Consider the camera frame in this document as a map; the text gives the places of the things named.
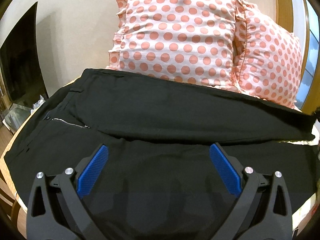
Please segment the black pants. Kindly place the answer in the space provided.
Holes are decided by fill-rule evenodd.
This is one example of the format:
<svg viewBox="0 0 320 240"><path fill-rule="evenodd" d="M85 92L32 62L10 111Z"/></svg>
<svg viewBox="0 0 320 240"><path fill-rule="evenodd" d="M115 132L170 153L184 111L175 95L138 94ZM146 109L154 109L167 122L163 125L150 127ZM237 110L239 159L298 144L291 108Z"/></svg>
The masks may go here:
<svg viewBox="0 0 320 240"><path fill-rule="evenodd" d="M208 87L87 69L25 124L4 160L23 202L38 172L62 173L101 144L109 159L84 204L109 239L207 239L228 193L209 157L218 143L257 172L280 171L291 207L317 189L315 117Z"/></svg>

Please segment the right polka dot pillow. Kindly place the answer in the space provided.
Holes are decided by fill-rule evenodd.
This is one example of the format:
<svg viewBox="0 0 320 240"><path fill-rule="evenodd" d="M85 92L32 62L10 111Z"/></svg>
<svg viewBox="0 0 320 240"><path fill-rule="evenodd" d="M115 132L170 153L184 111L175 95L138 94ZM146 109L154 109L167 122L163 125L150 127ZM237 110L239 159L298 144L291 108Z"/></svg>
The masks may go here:
<svg viewBox="0 0 320 240"><path fill-rule="evenodd" d="M240 93L294 108L302 71L298 37L263 14L256 4L235 0L234 84Z"/></svg>

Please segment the polka dot pillow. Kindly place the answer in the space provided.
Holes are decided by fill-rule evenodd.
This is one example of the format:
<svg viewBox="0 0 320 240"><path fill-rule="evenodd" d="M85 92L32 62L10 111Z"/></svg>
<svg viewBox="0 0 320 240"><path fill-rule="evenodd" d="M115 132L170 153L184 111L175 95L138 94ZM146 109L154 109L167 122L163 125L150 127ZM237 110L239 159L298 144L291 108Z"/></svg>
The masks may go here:
<svg viewBox="0 0 320 240"><path fill-rule="evenodd" d="M108 69L232 87L235 0L116 0Z"/></svg>
<svg viewBox="0 0 320 240"><path fill-rule="evenodd" d="M302 71L298 37L263 14L256 4L235 0L234 84L240 93L294 108Z"/></svg>

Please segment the left polka dot pillow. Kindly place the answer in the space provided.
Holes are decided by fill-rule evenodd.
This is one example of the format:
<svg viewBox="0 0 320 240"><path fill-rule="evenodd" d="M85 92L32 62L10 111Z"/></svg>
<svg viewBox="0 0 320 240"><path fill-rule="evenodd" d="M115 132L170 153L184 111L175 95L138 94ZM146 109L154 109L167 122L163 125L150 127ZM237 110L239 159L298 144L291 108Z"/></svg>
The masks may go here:
<svg viewBox="0 0 320 240"><path fill-rule="evenodd" d="M232 87L235 0L116 0L108 69Z"/></svg>

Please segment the yellow floral bedsheet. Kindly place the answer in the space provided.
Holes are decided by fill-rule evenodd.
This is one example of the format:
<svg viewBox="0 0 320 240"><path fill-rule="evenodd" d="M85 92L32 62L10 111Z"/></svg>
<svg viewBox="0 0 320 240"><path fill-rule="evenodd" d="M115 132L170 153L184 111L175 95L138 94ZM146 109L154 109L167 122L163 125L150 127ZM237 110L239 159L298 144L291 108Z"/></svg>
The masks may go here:
<svg viewBox="0 0 320 240"><path fill-rule="evenodd" d="M319 112L89 69L5 155L28 239L291 239Z"/></svg>

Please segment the wooden window frame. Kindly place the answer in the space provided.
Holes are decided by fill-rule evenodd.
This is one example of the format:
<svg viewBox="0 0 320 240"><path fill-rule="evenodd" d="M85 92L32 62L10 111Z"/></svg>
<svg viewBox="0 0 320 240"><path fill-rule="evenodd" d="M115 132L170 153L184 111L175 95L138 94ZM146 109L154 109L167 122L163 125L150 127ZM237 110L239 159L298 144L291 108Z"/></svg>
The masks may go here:
<svg viewBox="0 0 320 240"><path fill-rule="evenodd" d="M296 106L310 114L319 106L319 16L308 0L276 0L276 22L300 40L303 61Z"/></svg>

